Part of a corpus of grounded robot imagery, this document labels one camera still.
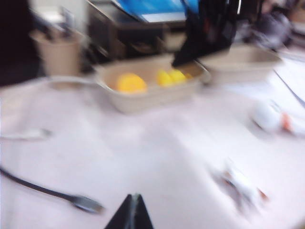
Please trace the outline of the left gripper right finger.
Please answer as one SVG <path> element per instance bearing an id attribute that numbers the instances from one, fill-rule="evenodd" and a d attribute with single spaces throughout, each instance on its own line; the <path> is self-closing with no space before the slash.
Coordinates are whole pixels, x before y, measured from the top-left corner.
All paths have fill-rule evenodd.
<path id="1" fill-rule="evenodd" d="M 134 212 L 134 228 L 135 229 L 154 229 L 150 219 L 150 215 L 146 208 L 145 202 L 141 194 L 136 196 L 135 212 Z"/>

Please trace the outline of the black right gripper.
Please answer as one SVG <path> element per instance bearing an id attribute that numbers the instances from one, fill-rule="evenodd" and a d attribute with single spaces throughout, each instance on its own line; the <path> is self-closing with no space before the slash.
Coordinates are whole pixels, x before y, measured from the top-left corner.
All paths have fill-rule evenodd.
<path id="1" fill-rule="evenodd" d="M 237 0 L 186 0 L 187 20 L 195 25 L 222 26 L 227 22 L 236 24 L 238 17 Z M 233 44 L 237 27 L 225 26 L 213 41 L 200 33 L 195 27 L 186 26 L 186 40 L 175 54 L 173 66 L 181 66 L 197 58 L 228 49 Z"/>

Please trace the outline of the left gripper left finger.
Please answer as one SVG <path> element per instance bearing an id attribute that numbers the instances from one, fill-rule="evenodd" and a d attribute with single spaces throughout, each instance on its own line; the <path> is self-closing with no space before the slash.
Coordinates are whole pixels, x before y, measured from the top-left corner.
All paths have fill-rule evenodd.
<path id="1" fill-rule="evenodd" d="M 120 207 L 114 213 L 105 229 L 129 229 L 132 206 L 132 195 L 128 194 Z"/>

